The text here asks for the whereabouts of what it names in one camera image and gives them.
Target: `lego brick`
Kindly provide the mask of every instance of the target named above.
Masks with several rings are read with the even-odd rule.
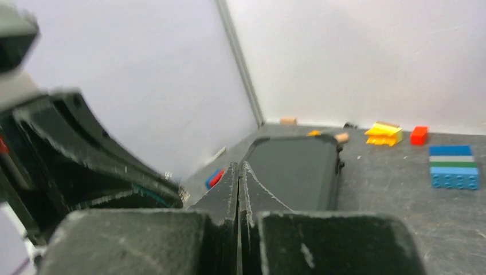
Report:
[[[369,136],[366,144],[394,146],[403,139],[403,132],[401,128],[396,125],[376,122],[373,128],[364,133]]]
[[[431,167],[431,174],[478,175],[477,168]]]
[[[479,187],[479,171],[476,168],[431,167],[430,176],[435,188],[476,190]]]
[[[211,189],[211,181],[220,173],[221,169],[216,169],[213,175],[211,175],[205,182],[206,188],[209,190]]]
[[[469,145],[430,146],[429,155],[431,156],[472,156],[472,151]]]
[[[455,188],[455,189],[471,189],[479,188],[479,183],[476,175],[447,175],[447,174],[431,174],[432,186],[435,188]]]
[[[410,144],[416,146],[422,146],[427,142],[429,127],[417,126],[410,134]]]
[[[211,181],[209,182],[209,187],[213,188],[220,181],[224,173],[225,170],[221,169],[221,171],[219,171],[218,174],[211,179]]]
[[[474,162],[473,156],[430,156],[430,162]]]
[[[475,162],[430,162],[431,167],[477,168]]]
[[[313,130],[309,133],[307,133],[308,136],[320,136],[322,134],[322,131],[319,130]]]

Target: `yellow lego brick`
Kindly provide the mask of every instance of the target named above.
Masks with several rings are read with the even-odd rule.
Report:
[[[395,133],[390,131],[385,131],[382,129],[371,128],[368,131],[366,131],[364,134],[368,136],[393,136]]]
[[[394,146],[403,139],[402,129],[397,125],[376,122],[373,124],[373,128],[364,133],[368,135],[367,144]]]
[[[400,127],[394,127],[394,126],[381,124],[381,123],[373,124],[373,128],[381,129],[383,131],[387,131],[387,132],[390,132],[390,133],[397,133],[397,132],[400,132],[402,130],[402,128],[400,128]]]
[[[314,131],[309,132],[307,135],[308,136],[320,136],[321,133],[322,133],[321,131],[314,130]]]

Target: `white wall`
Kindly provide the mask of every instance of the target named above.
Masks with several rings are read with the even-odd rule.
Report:
[[[486,133],[486,1],[227,2],[267,121]]]
[[[256,129],[213,0],[17,0],[42,36],[41,87],[80,87],[108,132],[185,178]]]
[[[0,274],[35,274],[35,248],[23,241],[25,228],[6,203],[0,203],[0,225]]]

